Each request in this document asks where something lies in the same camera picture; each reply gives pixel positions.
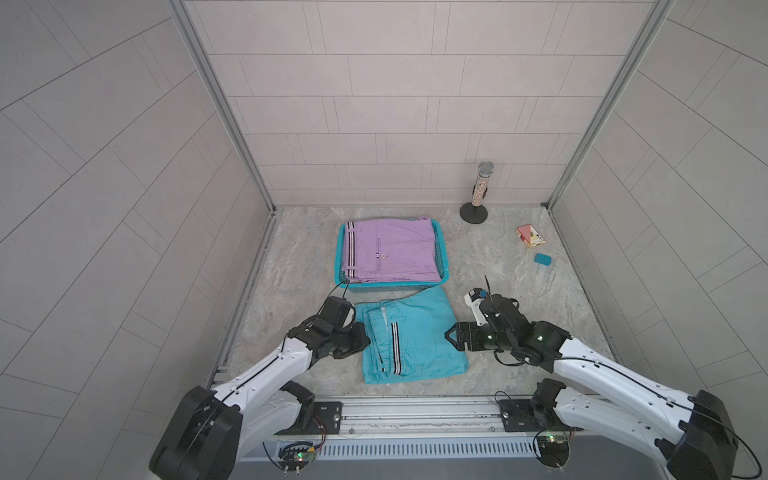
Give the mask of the teal striped pants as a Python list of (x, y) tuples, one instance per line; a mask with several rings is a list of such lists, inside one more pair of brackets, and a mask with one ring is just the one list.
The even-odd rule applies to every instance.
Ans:
[(469, 369), (466, 353), (445, 338), (457, 319), (440, 286), (402, 299), (360, 303), (356, 318), (370, 339), (362, 354), (367, 384), (435, 380)]

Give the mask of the purple striped pants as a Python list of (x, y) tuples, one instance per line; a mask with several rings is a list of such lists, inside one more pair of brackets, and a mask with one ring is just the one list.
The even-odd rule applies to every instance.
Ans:
[(342, 234), (340, 273), (351, 283), (441, 280), (432, 220), (371, 219), (348, 222)]

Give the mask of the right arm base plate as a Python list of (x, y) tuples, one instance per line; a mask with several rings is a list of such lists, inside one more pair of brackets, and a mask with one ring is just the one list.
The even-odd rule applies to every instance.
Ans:
[(561, 421), (555, 413), (555, 400), (512, 399), (504, 397), (495, 400), (507, 433), (512, 432), (573, 432), (580, 431)]

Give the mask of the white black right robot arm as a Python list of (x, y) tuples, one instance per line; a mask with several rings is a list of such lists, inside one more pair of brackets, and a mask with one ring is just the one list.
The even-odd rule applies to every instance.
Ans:
[(675, 479), (733, 479), (736, 434), (723, 401), (657, 383), (599, 354), (567, 330), (530, 321), (513, 298), (475, 288), (465, 296), (473, 321), (445, 338), (459, 351), (509, 353), (515, 366), (548, 372), (528, 401), (505, 399), (508, 430), (530, 427), (540, 463), (562, 468), (570, 447), (558, 434), (588, 431), (657, 461)]

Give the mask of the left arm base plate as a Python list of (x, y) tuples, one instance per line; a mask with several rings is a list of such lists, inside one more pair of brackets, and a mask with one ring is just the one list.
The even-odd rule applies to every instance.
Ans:
[(341, 429), (343, 403), (315, 402), (311, 410), (300, 412), (299, 418), (288, 429), (279, 432), (287, 436), (337, 435)]

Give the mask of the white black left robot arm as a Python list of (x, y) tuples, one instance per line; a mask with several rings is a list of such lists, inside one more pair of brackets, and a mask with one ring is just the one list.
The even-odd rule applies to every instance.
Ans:
[(327, 297), (250, 369), (213, 389), (189, 390), (150, 457), (150, 472), (161, 479), (226, 479), (269, 437), (321, 427), (315, 396), (296, 377), (326, 357), (345, 359), (369, 344), (354, 305)]

